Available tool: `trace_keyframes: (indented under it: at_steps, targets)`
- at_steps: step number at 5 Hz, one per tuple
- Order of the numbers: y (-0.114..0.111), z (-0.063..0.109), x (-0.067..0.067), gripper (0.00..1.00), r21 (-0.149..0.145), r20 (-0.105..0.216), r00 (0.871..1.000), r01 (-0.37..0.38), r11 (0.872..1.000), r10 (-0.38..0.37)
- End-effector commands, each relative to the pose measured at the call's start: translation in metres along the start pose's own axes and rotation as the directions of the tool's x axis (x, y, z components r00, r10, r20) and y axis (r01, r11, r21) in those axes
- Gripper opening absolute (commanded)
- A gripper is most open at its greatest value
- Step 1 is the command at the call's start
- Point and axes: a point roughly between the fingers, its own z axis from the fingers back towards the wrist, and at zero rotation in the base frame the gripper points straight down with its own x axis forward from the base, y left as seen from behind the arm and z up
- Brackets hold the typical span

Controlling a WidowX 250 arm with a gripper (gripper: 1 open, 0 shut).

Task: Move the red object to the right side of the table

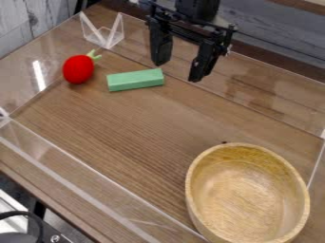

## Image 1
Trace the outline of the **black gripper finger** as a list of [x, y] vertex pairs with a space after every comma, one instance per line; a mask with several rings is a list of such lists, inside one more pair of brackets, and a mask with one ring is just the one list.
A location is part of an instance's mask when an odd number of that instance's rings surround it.
[[150, 50], [151, 60], [156, 66], [166, 64], [171, 58], [172, 35], [168, 24], [151, 19], [148, 21], [150, 29]]
[[211, 74], [218, 57], [222, 55], [223, 47], [211, 40], [204, 40], [198, 49], [198, 55], [191, 61], [187, 80], [199, 82]]

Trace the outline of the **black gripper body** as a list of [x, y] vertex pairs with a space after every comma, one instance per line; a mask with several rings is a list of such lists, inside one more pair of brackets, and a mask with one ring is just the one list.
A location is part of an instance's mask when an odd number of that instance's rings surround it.
[[168, 7], [162, 1], [150, 1], [151, 19], [168, 24], [170, 33], [198, 42], [202, 38], [215, 38], [228, 48], [238, 25], [218, 16], [219, 1], [175, 1]]

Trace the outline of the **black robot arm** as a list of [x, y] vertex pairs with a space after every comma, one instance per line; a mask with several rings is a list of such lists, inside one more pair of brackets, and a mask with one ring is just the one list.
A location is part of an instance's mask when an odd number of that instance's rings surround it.
[[155, 66], [171, 59], [172, 37], [198, 45], [198, 53], [190, 65], [187, 80], [199, 82], [212, 72], [220, 56], [230, 52], [232, 35], [238, 27], [212, 23], [220, 0], [175, 0], [174, 9], [164, 7], [158, 0], [150, 0], [150, 14], [145, 25], [150, 30], [150, 53]]

